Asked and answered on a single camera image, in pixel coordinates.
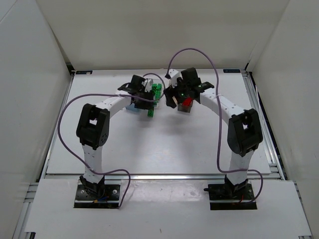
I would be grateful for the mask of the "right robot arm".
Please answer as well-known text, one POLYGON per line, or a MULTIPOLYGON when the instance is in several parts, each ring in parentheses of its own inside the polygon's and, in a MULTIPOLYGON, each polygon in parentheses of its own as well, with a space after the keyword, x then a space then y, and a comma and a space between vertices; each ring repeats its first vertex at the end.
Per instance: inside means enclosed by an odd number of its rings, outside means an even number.
POLYGON ((219 95, 215 85, 201 81, 195 68, 181 72, 170 69, 165 77, 170 80, 164 91, 167 106, 176 108, 186 100, 195 100, 227 124, 227 143, 232 154, 229 169, 223 172, 224 185, 231 194, 246 187, 252 155, 263 141, 257 111, 246 110, 219 95))

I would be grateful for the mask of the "green lego plate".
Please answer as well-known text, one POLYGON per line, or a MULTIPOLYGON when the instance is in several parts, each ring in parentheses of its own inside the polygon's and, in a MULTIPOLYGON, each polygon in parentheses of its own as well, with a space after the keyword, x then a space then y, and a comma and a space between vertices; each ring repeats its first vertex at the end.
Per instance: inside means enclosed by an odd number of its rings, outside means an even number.
POLYGON ((148 117, 153 117, 154 116, 154 111, 155 111, 155 109, 154 109, 154 107, 152 107, 151 109, 149 109, 148 110, 148 117))
POLYGON ((155 91, 155 100, 160 100, 162 93, 162 84, 157 84, 157 90, 155 91))

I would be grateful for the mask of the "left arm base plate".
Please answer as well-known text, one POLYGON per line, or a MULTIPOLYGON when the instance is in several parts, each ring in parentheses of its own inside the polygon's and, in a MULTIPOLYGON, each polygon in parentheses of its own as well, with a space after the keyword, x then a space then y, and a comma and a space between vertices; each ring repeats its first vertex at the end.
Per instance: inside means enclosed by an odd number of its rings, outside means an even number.
POLYGON ((117 209, 120 204, 121 183, 105 181, 98 193, 89 192, 82 183, 78 183, 74 199, 77 209, 117 209))

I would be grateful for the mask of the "red long lego brick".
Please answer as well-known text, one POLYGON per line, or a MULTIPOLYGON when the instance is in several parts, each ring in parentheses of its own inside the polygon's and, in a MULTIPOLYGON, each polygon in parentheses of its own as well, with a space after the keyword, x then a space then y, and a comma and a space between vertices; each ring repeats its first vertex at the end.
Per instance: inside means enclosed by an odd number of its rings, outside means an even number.
POLYGON ((193 99, 192 98, 187 98, 183 101, 182 105, 183 106, 187 106, 187 107, 191 107, 192 106, 192 102, 193 102, 193 99))

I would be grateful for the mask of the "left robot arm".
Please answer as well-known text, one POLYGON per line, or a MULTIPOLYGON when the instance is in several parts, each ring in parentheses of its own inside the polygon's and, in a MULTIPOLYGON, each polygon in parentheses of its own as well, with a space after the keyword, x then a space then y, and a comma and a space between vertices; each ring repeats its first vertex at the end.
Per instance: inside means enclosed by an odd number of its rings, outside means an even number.
POLYGON ((110 119, 123 108, 133 105, 140 110, 153 110, 163 96, 165 83, 155 85, 153 79, 133 75, 114 96, 82 108, 76 135, 84 152, 85 173, 80 177, 84 188, 100 194, 104 189, 102 147, 109 137, 110 119))

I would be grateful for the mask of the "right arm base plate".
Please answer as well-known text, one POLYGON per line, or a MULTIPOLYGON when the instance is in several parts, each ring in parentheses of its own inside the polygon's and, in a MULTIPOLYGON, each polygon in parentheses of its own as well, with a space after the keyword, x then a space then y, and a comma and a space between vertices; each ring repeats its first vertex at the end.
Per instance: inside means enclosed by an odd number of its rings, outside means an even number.
POLYGON ((209 195, 210 209, 212 211, 256 210, 256 201, 251 202, 255 196, 252 185, 248 185, 230 195, 226 192, 224 184, 208 184, 203 189, 209 195))

